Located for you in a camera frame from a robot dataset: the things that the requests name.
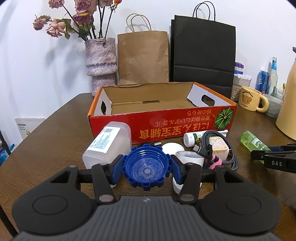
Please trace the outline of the white tape roll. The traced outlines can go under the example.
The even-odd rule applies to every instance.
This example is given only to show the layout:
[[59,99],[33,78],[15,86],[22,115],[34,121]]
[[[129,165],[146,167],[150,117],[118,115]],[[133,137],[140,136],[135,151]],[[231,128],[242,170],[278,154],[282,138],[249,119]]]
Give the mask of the white tape roll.
[[[175,153],[175,156],[183,163],[194,163],[198,164],[201,167],[204,164],[204,158],[200,155],[198,155],[196,152],[193,151],[178,151]],[[183,185],[178,184],[175,181],[175,178],[172,180],[173,189],[174,191],[179,194],[182,190]]]

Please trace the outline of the white round lid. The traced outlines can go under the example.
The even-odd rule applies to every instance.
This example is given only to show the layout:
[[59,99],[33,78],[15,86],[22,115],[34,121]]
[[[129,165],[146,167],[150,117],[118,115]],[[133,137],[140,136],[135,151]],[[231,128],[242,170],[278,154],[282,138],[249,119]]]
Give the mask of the white round lid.
[[178,143],[166,143],[162,146],[162,150],[165,154],[175,155],[179,151],[184,151],[184,147]]

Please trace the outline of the white spray bottle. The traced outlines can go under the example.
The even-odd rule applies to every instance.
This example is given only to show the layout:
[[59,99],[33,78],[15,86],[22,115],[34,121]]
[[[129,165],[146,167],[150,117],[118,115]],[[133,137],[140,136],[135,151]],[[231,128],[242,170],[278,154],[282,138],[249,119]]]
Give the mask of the white spray bottle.
[[201,144],[201,139],[206,131],[200,132],[189,132],[183,136],[183,142],[186,148],[194,147],[195,145]]

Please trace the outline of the translucent plastic jar with label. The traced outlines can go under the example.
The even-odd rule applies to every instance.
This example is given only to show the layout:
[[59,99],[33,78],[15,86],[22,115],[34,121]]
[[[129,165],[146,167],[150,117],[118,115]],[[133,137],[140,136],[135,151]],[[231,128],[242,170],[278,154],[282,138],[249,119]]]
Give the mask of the translucent plastic jar with label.
[[127,155],[132,148],[129,125],[109,122],[82,155],[87,169],[100,163],[110,164],[118,155]]

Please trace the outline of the green transparent bottle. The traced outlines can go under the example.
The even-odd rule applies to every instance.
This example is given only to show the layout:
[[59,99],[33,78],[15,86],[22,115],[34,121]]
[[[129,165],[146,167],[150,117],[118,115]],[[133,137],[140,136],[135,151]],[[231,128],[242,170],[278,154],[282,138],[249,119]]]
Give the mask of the green transparent bottle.
[[258,137],[256,137],[250,131],[245,131],[241,138],[241,144],[243,144],[249,151],[270,151],[269,147],[264,144]]

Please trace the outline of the beige charger plug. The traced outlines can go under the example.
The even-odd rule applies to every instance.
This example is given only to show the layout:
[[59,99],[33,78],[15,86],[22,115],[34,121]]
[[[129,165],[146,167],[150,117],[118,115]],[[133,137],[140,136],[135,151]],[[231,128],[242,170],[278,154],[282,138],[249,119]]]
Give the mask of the beige charger plug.
[[222,161],[226,161],[229,154],[229,147],[221,137],[210,137],[210,145],[212,146],[213,154],[219,157]]

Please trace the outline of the blue ridged jar lid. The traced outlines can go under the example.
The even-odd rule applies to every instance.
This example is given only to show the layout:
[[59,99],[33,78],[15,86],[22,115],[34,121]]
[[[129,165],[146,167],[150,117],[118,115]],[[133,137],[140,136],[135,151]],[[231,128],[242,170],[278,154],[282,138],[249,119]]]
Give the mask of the blue ridged jar lid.
[[121,171],[130,185],[145,191],[163,186],[172,170],[171,156],[159,146],[134,147],[122,160]]

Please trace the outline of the cream kettle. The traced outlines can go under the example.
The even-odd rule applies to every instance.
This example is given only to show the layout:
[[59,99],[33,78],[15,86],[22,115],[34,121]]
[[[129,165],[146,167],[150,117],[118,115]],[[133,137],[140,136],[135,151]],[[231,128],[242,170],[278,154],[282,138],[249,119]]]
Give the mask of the cream kettle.
[[296,139],[296,61],[287,78],[283,105],[275,122],[277,128],[289,138]]

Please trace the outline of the yellow bear mug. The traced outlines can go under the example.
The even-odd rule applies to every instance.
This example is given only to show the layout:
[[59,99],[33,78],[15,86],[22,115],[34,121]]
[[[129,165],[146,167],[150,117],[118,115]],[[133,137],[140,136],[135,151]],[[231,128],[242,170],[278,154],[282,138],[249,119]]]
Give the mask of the yellow bear mug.
[[243,86],[241,87],[239,106],[249,111],[265,113],[269,109],[268,99],[256,89]]

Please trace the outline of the red orange cardboard box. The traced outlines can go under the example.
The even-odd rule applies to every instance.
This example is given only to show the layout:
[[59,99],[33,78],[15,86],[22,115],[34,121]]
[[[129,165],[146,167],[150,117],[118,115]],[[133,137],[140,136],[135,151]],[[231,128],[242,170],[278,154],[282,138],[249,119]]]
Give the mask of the red orange cardboard box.
[[237,104],[196,82],[146,83],[100,87],[88,112],[97,136],[111,121],[130,127],[133,144],[223,131],[232,126]]

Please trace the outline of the blue soda can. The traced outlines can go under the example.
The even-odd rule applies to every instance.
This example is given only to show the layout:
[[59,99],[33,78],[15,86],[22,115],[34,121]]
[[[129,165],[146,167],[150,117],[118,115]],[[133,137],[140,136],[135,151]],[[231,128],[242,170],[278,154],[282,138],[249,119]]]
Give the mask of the blue soda can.
[[255,89],[260,91],[262,94],[267,94],[268,81],[269,81],[269,73],[261,70],[257,75],[257,82],[256,82]]

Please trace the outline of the clear bottle blue label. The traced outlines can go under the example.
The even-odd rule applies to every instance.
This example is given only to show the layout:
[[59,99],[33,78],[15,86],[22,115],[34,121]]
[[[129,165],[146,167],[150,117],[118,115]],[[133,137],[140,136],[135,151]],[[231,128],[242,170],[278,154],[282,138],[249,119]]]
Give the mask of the clear bottle blue label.
[[270,96],[275,96],[277,83],[278,83],[277,58],[273,57],[270,72],[269,72],[269,81],[268,81],[268,94]]

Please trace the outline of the clear food container with seeds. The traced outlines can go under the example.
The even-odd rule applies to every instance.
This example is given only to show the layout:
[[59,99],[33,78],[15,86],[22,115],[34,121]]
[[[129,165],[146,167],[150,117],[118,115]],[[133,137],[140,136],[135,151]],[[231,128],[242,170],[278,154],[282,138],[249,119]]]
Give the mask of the clear food container with seeds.
[[243,86],[249,87],[250,82],[251,82],[251,76],[244,75],[244,74],[234,74],[233,87],[232,87],[230,99],[238,103],[242,87]]

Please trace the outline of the purple white small jar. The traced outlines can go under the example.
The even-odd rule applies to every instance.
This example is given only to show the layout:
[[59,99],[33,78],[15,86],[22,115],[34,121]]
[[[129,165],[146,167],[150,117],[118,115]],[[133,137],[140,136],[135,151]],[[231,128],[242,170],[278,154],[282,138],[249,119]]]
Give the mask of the purple white small jar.
[[242,63],[235,62],[234,73],[235,74],[243,74],[243,70],[244,70],[244,65]]

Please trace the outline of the purple textured vase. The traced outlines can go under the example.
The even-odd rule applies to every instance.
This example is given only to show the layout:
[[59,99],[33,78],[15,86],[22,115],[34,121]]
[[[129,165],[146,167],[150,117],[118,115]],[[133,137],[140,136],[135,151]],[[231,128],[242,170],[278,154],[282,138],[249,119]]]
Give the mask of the purple textured vase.
[[116,85],[118,72],[115,38],[92,39],[85,42],[86,74],[92,78],[91,93],[101,86]]

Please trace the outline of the brown paper bag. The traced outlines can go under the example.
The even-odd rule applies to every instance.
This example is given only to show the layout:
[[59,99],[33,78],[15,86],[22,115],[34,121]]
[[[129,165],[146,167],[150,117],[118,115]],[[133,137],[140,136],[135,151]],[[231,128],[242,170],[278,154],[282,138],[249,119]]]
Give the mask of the brown paper bag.
[[119,85],[144,84],[169,81],[169,36],[166,31],[153,31],[148,18],[141,14],[130,14],[132,21],[139,16],[147,31],[135,31],[127,23],[130,33],[119,34],[118,67]]

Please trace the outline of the black paper bag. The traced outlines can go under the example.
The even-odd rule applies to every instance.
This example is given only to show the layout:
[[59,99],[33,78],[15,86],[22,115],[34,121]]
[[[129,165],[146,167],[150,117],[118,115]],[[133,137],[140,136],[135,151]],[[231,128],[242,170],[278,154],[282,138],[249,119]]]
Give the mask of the black paper bag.
[[176,15],[171,21],[170,82],[197,82],[230,98],[236,28],[216,20]]

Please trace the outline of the dried pink roses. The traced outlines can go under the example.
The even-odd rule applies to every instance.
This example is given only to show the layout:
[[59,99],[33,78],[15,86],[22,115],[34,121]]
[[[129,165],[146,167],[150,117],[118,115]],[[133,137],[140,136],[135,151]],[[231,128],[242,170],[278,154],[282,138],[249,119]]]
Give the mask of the dried pink roses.
[[46,33],[54,38],[64,36],[69,39],[70,35],[75,33],[83,41],[95,39],[105,45],[112,14],[121,2],[121,0],[75,1],[75,13],[72,15],[65,7],[64,1],[48,1],[50,8],[63,8],[69,18],[54,19],[48,15],[41,15],[34,19],[33,27],[36,31],[40,31],[48,25]]

